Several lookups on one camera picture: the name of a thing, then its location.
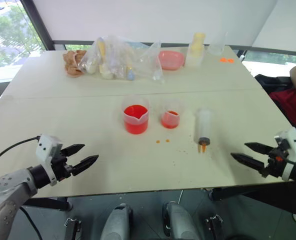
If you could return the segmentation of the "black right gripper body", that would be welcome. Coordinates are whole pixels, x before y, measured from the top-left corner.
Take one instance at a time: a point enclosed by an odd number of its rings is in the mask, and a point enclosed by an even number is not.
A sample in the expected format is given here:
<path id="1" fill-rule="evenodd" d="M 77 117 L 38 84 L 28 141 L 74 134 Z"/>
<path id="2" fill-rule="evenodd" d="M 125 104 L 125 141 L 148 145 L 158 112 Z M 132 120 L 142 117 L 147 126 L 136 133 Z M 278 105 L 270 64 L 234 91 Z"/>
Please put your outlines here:
<path id="1" fill-rule="evenodd" d="M 268 155 L 268 164 L 261 170 L 261 176 L 281 177 L 287 164 L 287 156 L 289 155 L 282 147 L 271 147 L 264 145 L 261 147 L 261 153 Z"/>

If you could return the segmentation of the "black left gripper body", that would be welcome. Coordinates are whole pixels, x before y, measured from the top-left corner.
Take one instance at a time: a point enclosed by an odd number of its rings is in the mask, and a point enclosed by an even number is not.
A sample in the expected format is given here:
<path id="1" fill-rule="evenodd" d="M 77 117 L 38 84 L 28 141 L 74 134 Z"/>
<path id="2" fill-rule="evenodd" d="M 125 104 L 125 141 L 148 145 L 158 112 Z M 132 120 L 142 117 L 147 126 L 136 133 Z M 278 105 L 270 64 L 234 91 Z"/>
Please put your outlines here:
<path id="1" fill-rule="evenodd" d="M 73 155 L 71 147 L 59 150 L 51 160 L 51 168 L 55 174 L 57 181 L 62 181 L 71 176 L 72 166 L 67 164 L 68 157 Z"/>

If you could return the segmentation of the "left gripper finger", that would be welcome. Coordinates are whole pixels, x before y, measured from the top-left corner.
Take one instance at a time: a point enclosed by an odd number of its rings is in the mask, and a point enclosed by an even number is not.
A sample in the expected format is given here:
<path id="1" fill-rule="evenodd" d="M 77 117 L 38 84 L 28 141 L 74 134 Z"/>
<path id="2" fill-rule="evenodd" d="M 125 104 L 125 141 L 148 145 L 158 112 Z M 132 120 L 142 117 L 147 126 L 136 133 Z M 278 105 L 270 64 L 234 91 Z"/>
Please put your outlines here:
<path id="1" fill-rule="evenodd" d="M 72 167 L 71 174 L 73 176 L 77 176 L 78 174 L 90 168 L 97 161 L 98 158 L 99 155 L 97 154 L 83 159 L 79 164 Z"/>
<path id="2" fill-rule="evenodd" d="M 61 154 L 65 157 L 70 157 L 80 151 L 85 145 L 84 144 L 73 144 L 60 150 Z"/>

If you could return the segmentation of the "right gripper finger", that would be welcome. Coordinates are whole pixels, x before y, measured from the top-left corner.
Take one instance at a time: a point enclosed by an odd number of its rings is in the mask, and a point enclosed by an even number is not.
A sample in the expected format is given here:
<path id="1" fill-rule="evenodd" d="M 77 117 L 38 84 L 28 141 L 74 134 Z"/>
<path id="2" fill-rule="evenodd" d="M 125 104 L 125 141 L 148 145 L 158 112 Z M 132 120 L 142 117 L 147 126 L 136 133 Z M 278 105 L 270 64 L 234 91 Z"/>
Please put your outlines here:
<path id="1" fill-rule="evenodd" d="M 246 142 L 244 145 L 250 148 L 251 150 L 263 155 L 268 155 L 274 149 L 271 146 L 259 142 Z"/>
<path id="2" fill-rule="evenodd" d="M 246 155 L 244 153 L 234 153 L 230 154 L 237 162 L 252 168 L 258 172 L 261 172 L 265 168 L 265 164 L 259 160 L 254 159 L 253 157 Z"/>

